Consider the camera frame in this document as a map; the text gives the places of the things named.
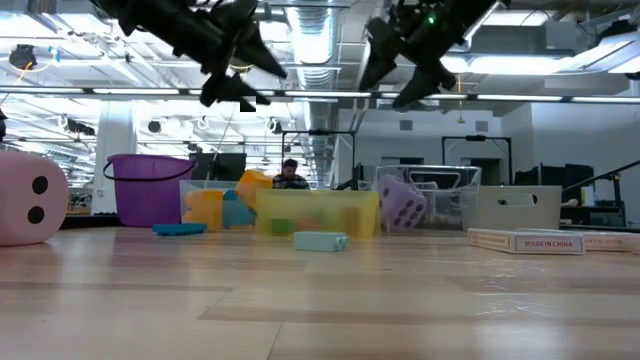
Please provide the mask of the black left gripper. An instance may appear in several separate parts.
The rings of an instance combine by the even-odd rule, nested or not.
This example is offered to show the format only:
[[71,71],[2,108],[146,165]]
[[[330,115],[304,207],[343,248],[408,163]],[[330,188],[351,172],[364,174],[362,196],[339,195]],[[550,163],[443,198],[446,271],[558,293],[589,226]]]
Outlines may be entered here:
[[[192,10],[187,0],[171,0],[171,35],[173,55],[188,56],[212,73],[238,59],[280,78],[287,72],[263,42],[259,24],[254,19],[256,0],[218,1],[210,10]],[[233,76],[211,75],[202,86],[200,103],[235,102],[241,98],[252,105],[270,105],[271,101],[246,84],[238,73]]]

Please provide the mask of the yellow plastic toy block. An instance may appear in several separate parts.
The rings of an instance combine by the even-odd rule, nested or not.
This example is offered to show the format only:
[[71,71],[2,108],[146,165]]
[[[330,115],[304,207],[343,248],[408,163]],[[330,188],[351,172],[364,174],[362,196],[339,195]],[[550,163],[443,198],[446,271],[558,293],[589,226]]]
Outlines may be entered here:
[[238,198],[251,210],[256,209],[257,192],[261,189],[271,189],[271,177],[257,170],[245,170],[238,181],[235,191]]
[[222,230],[223,196],[222,190],[214,189],[188,192],[185,196],[186,212],[182,216],[182,222],[205,224],[207,232]]

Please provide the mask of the purple foam die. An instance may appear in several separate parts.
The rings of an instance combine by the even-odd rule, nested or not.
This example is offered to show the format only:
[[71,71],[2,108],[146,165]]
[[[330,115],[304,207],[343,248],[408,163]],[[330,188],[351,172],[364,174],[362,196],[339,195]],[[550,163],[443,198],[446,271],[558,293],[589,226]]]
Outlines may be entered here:
[[427,199],[413,185],[395,175],[383,175],[377,181],[380,220],[389,234],[408,233],[427,210]]

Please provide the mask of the blue plastic toy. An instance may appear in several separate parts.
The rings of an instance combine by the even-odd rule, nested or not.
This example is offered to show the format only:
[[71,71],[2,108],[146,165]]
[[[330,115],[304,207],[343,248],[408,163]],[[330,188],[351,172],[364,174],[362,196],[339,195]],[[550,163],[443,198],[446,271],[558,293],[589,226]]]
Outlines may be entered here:
[[227,190],[223,195],[223,226],[252,226],[255,214],[239,198],[235,190]]

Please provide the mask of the small yellow toy brick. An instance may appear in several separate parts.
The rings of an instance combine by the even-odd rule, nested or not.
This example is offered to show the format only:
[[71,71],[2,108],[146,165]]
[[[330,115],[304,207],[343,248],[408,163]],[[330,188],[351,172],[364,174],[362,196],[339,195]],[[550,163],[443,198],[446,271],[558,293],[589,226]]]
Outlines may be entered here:
[[344,232],[350,238],[357,238],[360,233],[361,211],[358,207],[344,207],[342,209]]

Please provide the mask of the red toy brick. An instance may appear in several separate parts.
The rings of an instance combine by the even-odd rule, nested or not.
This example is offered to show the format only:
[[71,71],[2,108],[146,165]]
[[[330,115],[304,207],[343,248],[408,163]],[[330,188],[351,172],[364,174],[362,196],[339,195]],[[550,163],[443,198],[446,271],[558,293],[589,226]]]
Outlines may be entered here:
[[296,227],[298,231],[327,231],[329,222],[326,216],[308,215],[299,218],[296,222]]

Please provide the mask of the blue lid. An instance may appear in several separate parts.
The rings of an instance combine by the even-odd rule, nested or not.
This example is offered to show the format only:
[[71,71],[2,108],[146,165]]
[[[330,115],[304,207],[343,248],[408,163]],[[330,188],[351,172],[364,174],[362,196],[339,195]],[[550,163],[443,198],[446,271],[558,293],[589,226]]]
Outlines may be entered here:
[[203,223],[156,224],[152,231],[158,236],[186,236],[201,234],[207,230]]

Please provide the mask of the light blue toy brick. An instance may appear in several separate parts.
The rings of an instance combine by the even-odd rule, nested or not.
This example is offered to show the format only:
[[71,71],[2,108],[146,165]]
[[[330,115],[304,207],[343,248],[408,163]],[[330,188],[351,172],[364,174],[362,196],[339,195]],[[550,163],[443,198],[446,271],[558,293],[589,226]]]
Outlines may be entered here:
[[294,249],[316,252],[339,252],[349,247],[349,238],[339,232],[296,232]]

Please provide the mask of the pink foam die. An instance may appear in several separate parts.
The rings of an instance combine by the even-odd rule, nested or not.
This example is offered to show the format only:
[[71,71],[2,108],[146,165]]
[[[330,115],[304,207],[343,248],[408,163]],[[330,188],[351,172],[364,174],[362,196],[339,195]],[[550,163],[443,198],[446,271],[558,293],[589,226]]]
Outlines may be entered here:
[[0,151],[0,247],[39,244],[61,227],[69,188],[47,158]]

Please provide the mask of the large clear plastic bin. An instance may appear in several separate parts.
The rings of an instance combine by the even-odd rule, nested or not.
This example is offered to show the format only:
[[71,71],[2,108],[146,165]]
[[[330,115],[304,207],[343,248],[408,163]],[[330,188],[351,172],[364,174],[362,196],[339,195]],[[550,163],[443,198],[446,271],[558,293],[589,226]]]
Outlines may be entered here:
[[428,205],[419,224],[408,233],[389,235],[425,235],[430,231],[466,231],[476,212],[482,170],[473,166],[385,165],[376,169],[374,189],[383,175],[395,175],[413,185]]

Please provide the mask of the yellow plastic bin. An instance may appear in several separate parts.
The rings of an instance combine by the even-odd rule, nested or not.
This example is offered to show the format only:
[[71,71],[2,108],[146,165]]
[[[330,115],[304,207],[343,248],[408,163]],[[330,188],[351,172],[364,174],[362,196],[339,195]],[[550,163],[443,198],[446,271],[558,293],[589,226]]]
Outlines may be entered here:
[[369,241],[380,232],[379,198],[372,191],[340,190],[259,190],[256,197],[255,232],[261,236],[271,233],[271,220],[287,218],[295,222],[308,215],[326,216],[327,231],[344,232],[342,209],[358,207],[361,211],[360,233],[352,241]]

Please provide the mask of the purple plastic bucket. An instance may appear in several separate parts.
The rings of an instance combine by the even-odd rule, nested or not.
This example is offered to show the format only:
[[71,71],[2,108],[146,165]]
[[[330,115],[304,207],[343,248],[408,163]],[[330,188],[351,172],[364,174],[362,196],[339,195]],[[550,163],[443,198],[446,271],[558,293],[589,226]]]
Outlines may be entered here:
[[180,223],[180,181],[190,180],[195,168],[194,161],[168,156],[109,156],[103,176],[114,182],[119,221],[128,227]]

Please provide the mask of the black desk monitors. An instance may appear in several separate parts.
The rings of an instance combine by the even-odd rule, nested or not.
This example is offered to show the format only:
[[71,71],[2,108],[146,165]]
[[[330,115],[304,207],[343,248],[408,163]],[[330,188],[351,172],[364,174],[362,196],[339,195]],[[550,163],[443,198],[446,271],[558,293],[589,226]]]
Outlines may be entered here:
[[594,169],[588,165],[565,164],[551,166],[540,163],[528,171],[517,171],[515,185],[562,186],[563,188],[594,176]]

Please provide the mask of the black wall screen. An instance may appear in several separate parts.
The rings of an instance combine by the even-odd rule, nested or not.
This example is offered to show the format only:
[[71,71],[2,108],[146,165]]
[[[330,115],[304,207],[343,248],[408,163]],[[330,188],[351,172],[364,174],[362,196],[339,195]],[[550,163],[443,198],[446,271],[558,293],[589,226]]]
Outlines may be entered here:
[[238,181],[246,168],[246,153],[192,153],[193,180]]

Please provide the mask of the black aluminium support frame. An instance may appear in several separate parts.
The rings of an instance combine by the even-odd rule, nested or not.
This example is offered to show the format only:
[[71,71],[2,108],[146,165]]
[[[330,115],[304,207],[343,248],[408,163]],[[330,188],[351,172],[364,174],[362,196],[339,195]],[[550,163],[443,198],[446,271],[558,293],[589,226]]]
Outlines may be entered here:
[[121,222],[116,214],[67,215],[60,229],[69,230],[118,226],[121,226]]

